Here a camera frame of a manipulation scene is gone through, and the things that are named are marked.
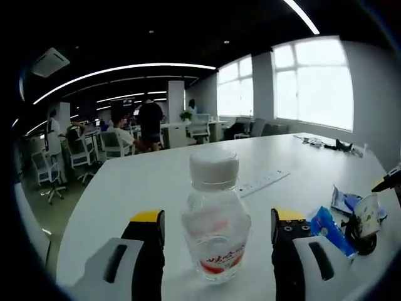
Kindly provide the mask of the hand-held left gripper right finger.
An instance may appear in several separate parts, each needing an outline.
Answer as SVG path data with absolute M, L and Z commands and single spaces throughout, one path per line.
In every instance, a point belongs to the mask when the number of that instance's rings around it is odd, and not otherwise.
M 294 213 L 271 210 L 276 300 L 343 300 L 360 281 L 352 261 Z

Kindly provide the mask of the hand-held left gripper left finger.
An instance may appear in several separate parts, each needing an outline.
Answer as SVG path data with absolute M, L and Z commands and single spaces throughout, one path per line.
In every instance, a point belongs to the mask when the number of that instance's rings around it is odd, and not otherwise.
M 165 211 L 130 218 L 119 238 L 109 239 L 85 263 L 73 285 L 74 300 L 161 300 Z

